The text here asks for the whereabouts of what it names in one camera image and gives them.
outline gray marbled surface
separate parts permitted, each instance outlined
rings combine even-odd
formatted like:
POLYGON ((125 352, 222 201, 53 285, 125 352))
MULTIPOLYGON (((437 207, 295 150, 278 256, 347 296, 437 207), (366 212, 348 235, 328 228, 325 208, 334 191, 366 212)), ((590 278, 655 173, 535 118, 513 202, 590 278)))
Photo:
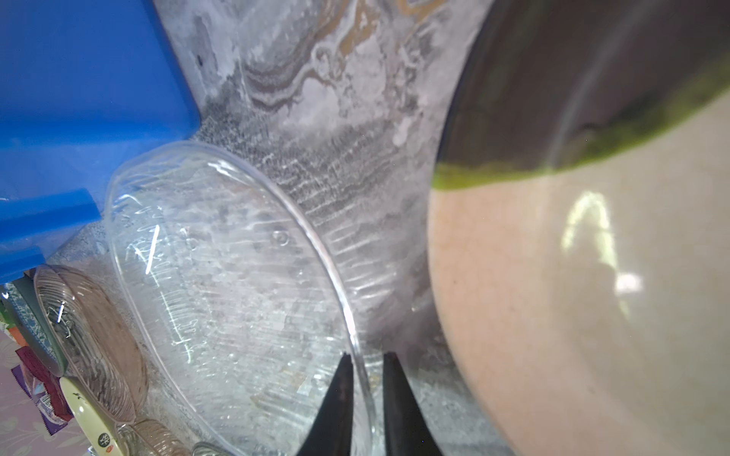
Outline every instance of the gray marbled surface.
MULTIPOLYGON (((194 139, 242 156, 304 210, 345 281, 371 378, 383 350, 399 353, 446 455, 512 454, 456 370, 426 262, 441 130, 490 3, 155 1, 201 110, 194 139)), ((55 260, 123 302, 108 257, 91 225, 55 260)), ((155 378, 147 413, 186 443, 205 438, 155 378)))

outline glass bowl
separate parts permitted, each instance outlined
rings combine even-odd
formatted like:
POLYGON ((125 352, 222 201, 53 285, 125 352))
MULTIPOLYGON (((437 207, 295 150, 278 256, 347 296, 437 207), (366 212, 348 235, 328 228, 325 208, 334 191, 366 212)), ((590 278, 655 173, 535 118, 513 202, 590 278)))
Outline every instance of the glass bowl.
POLYGON ((223 150, 178 142, 115 173, 104 219, 156 364, 221 446, 295 454, 346 351, 353 454, 370 454, 374 404, 342 281, 279 188, 223 150))
POLYGON ((193 456, 231 456, 231 453, 202 441, 193 447, 193 456))
POLYGON ((133 456, 190 456, 190 450, 159 421, 123 426, 119 434, 133 456))
POLYGON ((147 367, 107 294, 86 275, 41 265, 36 295, 56 341, 91 397, 117 422, 134 422, 147 397, 147 367))

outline ceramic bowl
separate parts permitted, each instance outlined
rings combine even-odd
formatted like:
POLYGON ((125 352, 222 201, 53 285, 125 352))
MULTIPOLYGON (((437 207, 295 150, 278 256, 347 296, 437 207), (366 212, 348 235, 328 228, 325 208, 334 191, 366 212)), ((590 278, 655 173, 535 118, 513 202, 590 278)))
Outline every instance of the ceramic bowl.
POLYGON ((96 404, 77 379, 62 377, 61 391, 79 423, 81 431, 91 442, 90 452, 96 455, 137 456, 130 453, 124 440, 119 439, 115 424, 96 404))
POLYGON ((497 0, 439 151, 449 345, 525 456, 730 448, 730 4, 497 0))

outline blue plastic crate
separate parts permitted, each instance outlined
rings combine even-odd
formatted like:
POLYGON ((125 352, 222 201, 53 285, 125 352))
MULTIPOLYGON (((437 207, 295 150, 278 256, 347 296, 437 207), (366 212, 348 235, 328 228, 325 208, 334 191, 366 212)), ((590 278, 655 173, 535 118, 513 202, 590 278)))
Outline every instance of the blue plastic crate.
POLYGON ((199 127, 148 0, 0 0, 0 283, 99 219, 128 159, 199 127))

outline clear plastic container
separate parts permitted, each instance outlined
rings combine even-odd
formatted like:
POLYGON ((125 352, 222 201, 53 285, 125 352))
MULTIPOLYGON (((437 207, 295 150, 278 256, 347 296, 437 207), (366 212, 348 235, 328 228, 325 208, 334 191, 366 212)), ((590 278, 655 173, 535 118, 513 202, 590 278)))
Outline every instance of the clear plastic container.
POLYGON ((374 403, 342 281, 279 188, 223 150, 173 143, 116 172, 105 223, 155 362, 222 447, 296 454, 350 352, 353 454, 370 454, 374 403))

